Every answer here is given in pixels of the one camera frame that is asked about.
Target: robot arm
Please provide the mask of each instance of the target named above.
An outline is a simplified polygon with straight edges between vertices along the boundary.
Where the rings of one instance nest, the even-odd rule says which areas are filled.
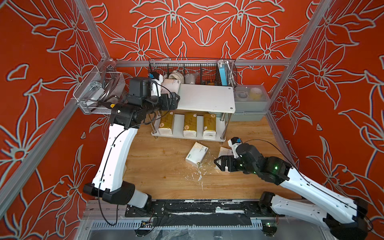
[[[266,182],[290,189],[315,205],[283,199],[264,192],[260,202],[262,209],[297,217],[326,229],[338,239],[364,239],[367,235],[367,203],[337,194],[301,174],[296,168],[278,158],[264,157],[253,145],[242,143],[234,137],[228,141],[233,156],[221,156],[215,164],[224,171],[241,171],[256,174]]]
[[[111,109],[109,136],[100,167],[83,191],[100,196],[104,201],[118,205],[134,205],[143,208],[151,197],[135,189],[135,185],[122,180],[129,148],[138,128],[147,114],[158,110],[174,110],[180,97],[175,93],[161,94],[162,76],[151,73],[153,78],[133,78],[129,94],[117,104],[99,101]]]

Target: red wall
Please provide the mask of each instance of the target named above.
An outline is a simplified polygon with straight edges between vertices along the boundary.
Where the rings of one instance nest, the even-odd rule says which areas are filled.
[[[318,1],[87,0],[109,54],[118,60],[167,57],[290,58]],[[283,66],[241,67],[239,82],[275,85]],[[132,76],[144,68],[129,71]]]
[[[384,238],[384,3],[336,0],[271,113],[300,170],[369,202]]]
[[[0,22],[3,187],[100,54],[72,0],[2,1]],[[1,219],[1,239],[73,238],[87,199],[82,186],[103,155],[105,119],[77,110]]]

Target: plastic container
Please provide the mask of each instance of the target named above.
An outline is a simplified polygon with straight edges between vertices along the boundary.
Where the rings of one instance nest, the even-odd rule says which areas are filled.
[[[260,121],[267,113],[270,99],[263,85],[238,85],[233,94],[236,111],[231,121]]]

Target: white shelf board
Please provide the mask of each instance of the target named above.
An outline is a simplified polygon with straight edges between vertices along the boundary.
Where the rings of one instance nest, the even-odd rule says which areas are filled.
[[[154,124],[155,129],[156,129],[156,133],[155,134],[152,133],[152,136],[225,142],[225,139],[224,140],[220,139],[221,135],[223,134],[224,129],[225,129],[225,121],[220,121],[220,118],[216,118],[216,137],[203,137],[203,125],[204,125],[204,117],[203,116],[197,116],[197,137],[184,137],[183,136],[184,114],[175,114],[173,121],[175,123],[173,126],[173,134],[172,135],[160,135],[159,134],[160,119],[158,119],[155,121],[155,124]]]
[[[178,95],[179,110],[235,113],[232,87],[180,84]]]

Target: tissue box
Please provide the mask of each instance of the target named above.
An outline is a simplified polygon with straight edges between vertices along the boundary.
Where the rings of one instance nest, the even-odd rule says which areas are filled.
[[[159,133],[160,135],[172,135],[174,114],[170,111],[163,118],[160,119]]]
[[[207,151],[207,147],[201,145],[198,142],[195,142],[191,151],[189,151],[187,157],[185,158],[185,161],[198,168]]]
[[[216,137],[216,115],[204,114],[204,131],[203,137]]]
[[[220,147],[220,152],[218,153],[217,157],[219,158],[220,156],[230,156],[230,155],[233,155],[233,151],[231,149]],[[221,171],[221,169],[218,166],[215,166],[215,169]],[[228,171],[228,167],[225,167],[225,172],[230,173]]]
[[[197,136],[197,114],[185,113],[184,114],[184,137],[196,137]]]

